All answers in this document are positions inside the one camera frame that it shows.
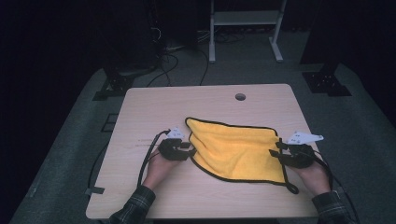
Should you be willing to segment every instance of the plaid sleeve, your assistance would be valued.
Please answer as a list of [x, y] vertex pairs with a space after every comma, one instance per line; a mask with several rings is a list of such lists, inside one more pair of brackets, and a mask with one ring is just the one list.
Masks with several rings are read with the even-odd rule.
[[335, 191], [320, 194], [312, 199], [319, 214], [319, 223], [355, 224]]
[[154, 200], [151, 189], [143, 185], [138, 187], [123, 208], [111, 215], [110, 224], [143, 223]]

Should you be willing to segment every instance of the yellow microfiber towel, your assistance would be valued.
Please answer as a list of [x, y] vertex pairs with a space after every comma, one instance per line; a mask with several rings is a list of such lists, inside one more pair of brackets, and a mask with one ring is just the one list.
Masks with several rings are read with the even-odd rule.
[[191, 160], [206, 173], [230, 182], [286, 186], [298, 193], [288, 182], [285, 167], [269, 153], [269, 149], [277, 148], [276, 130], [195, 118], [186, 118], [186, 124], [191, 129], [190, 142], [197, 150]]

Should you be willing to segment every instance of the gray carpet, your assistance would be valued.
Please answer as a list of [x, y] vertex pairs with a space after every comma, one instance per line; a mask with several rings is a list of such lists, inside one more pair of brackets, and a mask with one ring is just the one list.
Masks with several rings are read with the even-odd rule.
[[[285, 59], [283, 63], [276, 63], [267, 37], [267, 34], [247, 35], [244, 40], [230, 45], [217, 44], [217, 61], [209, 65], [203, 85], [291, 85], [311, 132], [325, 137], [318, 142], [318, 148], [349, 193], [361, 223], [393, 223], [396, 219], [393, 211], [396, 207], [394, 127], [365, 91], [357, 75], [343, 65], [336, 70], [336, 76], [352, 96], [329, 97], [310, 92], [302, 72], [318, 71], [320, 64], [299, 65], [308, 33], [280, 34], [278, 44]], [[208, 45], [202, 44], [200, 49], [207, 54]], [[206, 67], [204, 54], [187, 49], [172, 54], [178, 58], [178, 65], [168, 73], [171, 85], [199, 85]], [[165, 69], [174, 64], [174, 58], [164, 58]], [[137, 78], [134, 87], [146, 87], [161, 72], [158, 69]], [[11, 223], [97, 222], [85, 216], [89, 199], [84, 192], [92, 165], [111, 137], [111, 133], [101, 132], [102, 127], [108, 114], [120, 111], [123, 100], [122, 97], [92, 100], [105, 79], [102, 70], [92, 75]], [[166, 77], [162, 76], [151, 86], [167, 85]], [[101, 160], [94, 169], [92, 182]], [[288, 218], [279, 222], [316, 223], [313, 218]]]

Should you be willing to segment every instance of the black cable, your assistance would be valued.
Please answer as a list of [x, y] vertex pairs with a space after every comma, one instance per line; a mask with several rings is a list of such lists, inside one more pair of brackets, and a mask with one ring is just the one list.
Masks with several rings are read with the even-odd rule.
[[150, 145], [150, 147], [148, 149], [148, 152], [146, 153], [146, 157], [145, 157], [145, 159], [142, 162], [142, 167], [140, 167], [139, 177], [137, 179], [137, 187], [142, 185], [143, 173], [145, 171], [146, 165], [148, 164], [148, 162], [150, 160], [149, 156], [151, 155], [152, 149], [154, 149], [155, 144], [157, 143], [158, 139], [160, 138], [160, 136], [163, 133], [168, 134], [170, 132], [171, 132], [170, 130], [167, 130], [167, 131], [162, 131], [162, 132], [158, 133], [157, 135], [155, 135], [155, 137], [152, 140], [152, 143], [151, 143], [151, 145]]
[[109, 143], [109, 141], [108, 141], [108, 142], [105, 144], [105, 146], [100, 150], [99, 154], [96, 156], [95, 161], [93, 162], [93, 165], [92, 165], [92, 168], [91, 168], [91, 171], [90, 171], [90, 176], [89, 176], [89, 178], [88, 178], [88, 189], [91, 188], [91, 179], [92, 179], [93, 169], [95, 168], [96, 163], [99, 161], [99, 158], [100, 158], [100, 156], [102, 155], [102, 153], [105, 151], [105, 149], [107, 149], [108, 143]]
[[[167, 56], [167, 57], [171, 56], [171, 57], [174, 57], [174, 58], [177, 59], [177, 63], [178, 63], [178, 58], [177, 58], [176, 56], [174, 56], [174, 55], [164, 54], [163, 56]], [[166, 79], [168, 80], [168, 86], [172, 86], [172, 84], [171, 84], [171, 79], [170, 79], [170, 77], [169, 77], [169, 75], [168, 75], [168, 71], [165, 71], [165, 69], [163, 69], [163, 63], [161, 63], [160, 67], [161, 67], [161, 70], [163, 70], [163, 72], [164, 72], [165, 75], [166, 75]]]
[[238, 37], [237, 35], [230, 35], [228, 33], [218, 33], [215, 36], [215, 42], [217, 44], [233, 44], [236, 43], [238, 41], [244, 40], [245, 39], [245, 33], [240, 34], [242, 37]]
[[[326, 161], [326, 159], [323, 157], [323, 155], [322, 155], [320, 152], [318, 152], [318, 151], [315, 151], [315, 150], [314, 150], [314, 152], [318, 153], [318, 154], [321, 156], [321, 158], [323, 159], [322, 163], [319, 163], [319, 164], [322, 165], [322, 166], [323, 166], [323, 164], [325, 164], [326, 167], [327, 167], [327, 170], [330, 171], [330, 170], [331, 170], [331, 169], [330, 169], [330, 165], [329, 165], [329, 163]], [[354, 220], [354, 221], [356, 221], [358, 224], [361, 223], [361, 221], [359, 220], [358, 212], [356, 211], [355, 205], [353, 204], [352, 199], [349, 197], [349, 195], [347, 194], [347, 192], [344, 190], [344, 187], [343, 187], [343, 185], [341, 184], [341, 181], [339, 181], [338, 178], [337, 178], [335, 175], [333, 175], [333, 174], [332, 174], [332, 178], [335, 180], [335, 182], [337, 182], [339, 188], [341, 188], [342, 191], [343, 191], [343, 193], [346, 195], [346, 199], [348, 200], [348, 202], [349, 202], [349, 204], [350, 204], [350, 207], [351, 207], [351, 209], [352, 209], [352, 211], [353, 211], [354, 217], [356, 218], [356, 220]]]
[[172, 54], [164, 54], [164, 55], [173, 57], [173, 58], [176, 60], [175, 65], [174, 65], [173, 67], [171, 67], [169, 70], [164, 71], [163, 73], [159, 74], [159, 75], [156, 76], [154, 79], [152, 79], [152, 80], [148, 83], [148, 85], [147, 85], [146, 87], [149, 87], [149, 85], [151, 85], [151, 83], [152, 83], [153, 81], [155, 81], [155, 79], [157, 79], [158, 77], [161, 77], [161, 76], [163, 76], [163, 75], [165, 75], [165, 74], [167, 75], [168, 72], [174, 70], [174, 69], [177, 67], [177, 65], [178, 65], [178, 58], [177, 58], [176, 56], [174, 56], [174, 55], [172, 55]]
[[202, 83], [204, 82], [204, 78], [205, 78], [206, 73], [207, 73], [207, 69], [209, 68], [209, 59], [207, 58], [207, 55], [201, 49], [198, 49], [198, 50], [201, 51], [204, 54], [205, 60], [206, 60], [206, 68], [205, 68], [205, 71], [204, 71], [204, 75], [202, 76], [201, 81], [199, 83], [199, 85], [202, 86]]

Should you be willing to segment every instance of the wooden table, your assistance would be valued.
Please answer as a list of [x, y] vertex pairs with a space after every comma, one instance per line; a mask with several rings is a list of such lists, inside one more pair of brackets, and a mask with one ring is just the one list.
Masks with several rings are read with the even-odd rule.
[[[236, 100], [237, 93], [246, 100]], [[284, 139], [295, 131], [310, 133], [286, 84], [130, 89], [95, 183], [105, 191], [91, 196], [88, 218], [109, 218], [123, 207], [157, 133], [178, 127], [188, 141], [186, 117], [271, 127]], [[288, 175], [299, 194], [272, 184], [223, 182], [187, 160], [155, 189], [148, 218], [316, 217], [312, 196], [293, 171]]]

